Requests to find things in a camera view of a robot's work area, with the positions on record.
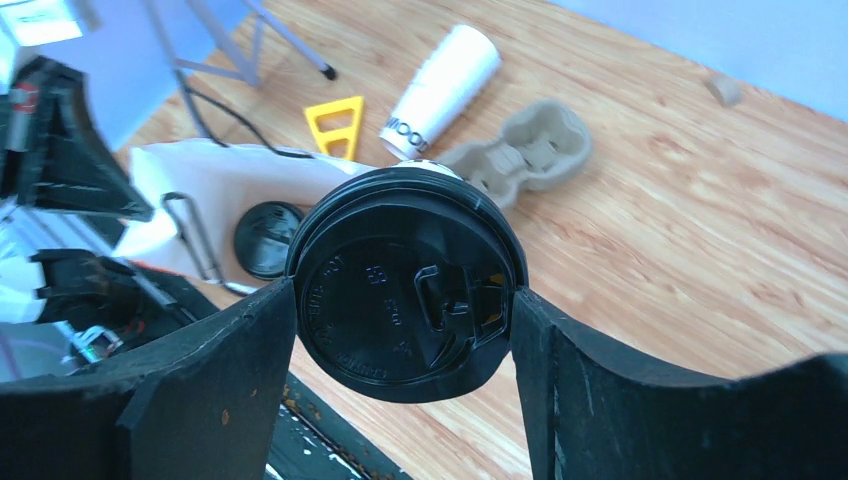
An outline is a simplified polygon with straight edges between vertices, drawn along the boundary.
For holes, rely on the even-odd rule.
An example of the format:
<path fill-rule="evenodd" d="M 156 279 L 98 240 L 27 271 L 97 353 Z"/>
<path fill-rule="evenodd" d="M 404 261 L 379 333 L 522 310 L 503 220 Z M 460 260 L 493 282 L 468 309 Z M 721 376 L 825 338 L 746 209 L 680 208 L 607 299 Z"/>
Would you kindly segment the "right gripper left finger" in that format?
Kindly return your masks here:
<path fill-rule="evenodd" d="M 292 282 L 71 376 L 1 387 L 5 479 L 261 479 L 296 330 Z"/>

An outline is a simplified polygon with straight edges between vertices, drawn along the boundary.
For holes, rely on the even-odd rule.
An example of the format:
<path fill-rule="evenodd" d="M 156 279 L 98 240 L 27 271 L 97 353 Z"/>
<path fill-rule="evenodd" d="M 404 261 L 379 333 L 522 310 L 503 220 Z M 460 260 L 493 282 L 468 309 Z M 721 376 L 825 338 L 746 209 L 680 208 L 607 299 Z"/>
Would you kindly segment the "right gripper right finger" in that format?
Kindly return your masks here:
<path fill-rule="evenodd" d="M 513 358 L 537 479 L 843 479 L 847 357 L 741 379 L 706 375 L 595 330 L 528 289 Z"/>

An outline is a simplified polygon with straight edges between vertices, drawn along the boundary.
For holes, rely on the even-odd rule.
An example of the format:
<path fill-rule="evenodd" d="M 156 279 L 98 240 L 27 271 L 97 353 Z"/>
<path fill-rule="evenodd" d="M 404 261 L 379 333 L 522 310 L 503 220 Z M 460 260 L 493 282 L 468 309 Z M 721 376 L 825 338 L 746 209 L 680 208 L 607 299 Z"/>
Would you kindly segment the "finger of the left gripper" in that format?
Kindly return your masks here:
<path fill-rule="evenodd" d="M 86 76 L 37 56 L 19 71 L 19 203 L 149 221 L 153 207 L 93 125 Z"/>

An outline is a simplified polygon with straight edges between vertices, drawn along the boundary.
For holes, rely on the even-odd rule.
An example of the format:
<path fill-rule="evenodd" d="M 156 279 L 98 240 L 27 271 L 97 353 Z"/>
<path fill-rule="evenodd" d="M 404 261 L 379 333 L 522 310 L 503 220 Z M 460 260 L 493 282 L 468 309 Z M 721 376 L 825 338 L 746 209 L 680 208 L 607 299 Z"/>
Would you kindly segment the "orange paper bag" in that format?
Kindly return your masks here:
<path fill-rule="evenodd" d="M 246 291 L 269 282 L 247 274 L 235 258 L 233 234 L 247 210 L 266 201 L 312 207 L 372 169 L 318 152 L 206 138 L 134 147 L 129 166 L 154 215 L 128 222 L 114 256 Z"/>

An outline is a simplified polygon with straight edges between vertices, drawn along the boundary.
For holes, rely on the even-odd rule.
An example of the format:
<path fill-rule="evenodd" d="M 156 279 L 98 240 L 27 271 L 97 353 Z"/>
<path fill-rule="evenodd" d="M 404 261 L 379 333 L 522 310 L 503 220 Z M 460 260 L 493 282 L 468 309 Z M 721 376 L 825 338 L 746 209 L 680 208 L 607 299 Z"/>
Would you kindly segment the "black coffee cup lid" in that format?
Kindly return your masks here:
<path fill-rule="evenodd" d="M 509 351 L 513 297 L 529 283 L 524 250 L 486 194 L 393 166 L 322 198 L 291 241 L 286 273 L 312 359 L 393 403 L 483 386 Z"/>

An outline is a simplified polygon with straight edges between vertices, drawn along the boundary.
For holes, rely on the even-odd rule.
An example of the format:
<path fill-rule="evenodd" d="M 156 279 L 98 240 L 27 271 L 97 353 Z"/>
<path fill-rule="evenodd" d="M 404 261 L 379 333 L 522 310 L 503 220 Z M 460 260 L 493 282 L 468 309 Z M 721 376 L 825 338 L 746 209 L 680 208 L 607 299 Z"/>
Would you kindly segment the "single white paper cup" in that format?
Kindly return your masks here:
<path fill-rule="evenodd" d="M 461 180 L 462 177 L 456 174 L 453 170 L 442 165 L 440 163 L 425 160 L 425 159 L 414 159 L 414 160 L 405 160 L 400 161 L 396 165 L 393 165 L 393 168 L 418 168 L 422 170 L 427 170 L 431 172 L 440 173 L 443 175 L 447 175 L 452 178 L 456 178 Z"/>

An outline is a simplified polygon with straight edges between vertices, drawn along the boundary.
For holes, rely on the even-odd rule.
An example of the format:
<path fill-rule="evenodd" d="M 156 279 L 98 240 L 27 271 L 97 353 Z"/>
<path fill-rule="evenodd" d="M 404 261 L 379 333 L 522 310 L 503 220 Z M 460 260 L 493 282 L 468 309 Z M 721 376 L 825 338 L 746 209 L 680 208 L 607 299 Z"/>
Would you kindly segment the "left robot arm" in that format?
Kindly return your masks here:
<path fill-rule="evenodd" d="M 154 209 L 130 184 L 93 126 L 85 75 L 42 55 L 25 61 L 1 96 L 1 198 L 19 212 L 42 210 L 55 220 L 101 218 L 149 221 Z M 34 262 L 43 276 L 35 288 L 44 307 L 38 321 L 75 328 L 118 328 L 155 310 L 188 327 L 147 349 L 148 375 L 212 376 L 219 334 L 194 327 L 196 317 L 142 270 L 113 259 L 87 234 L 85 249 L 38 246 Z"/>

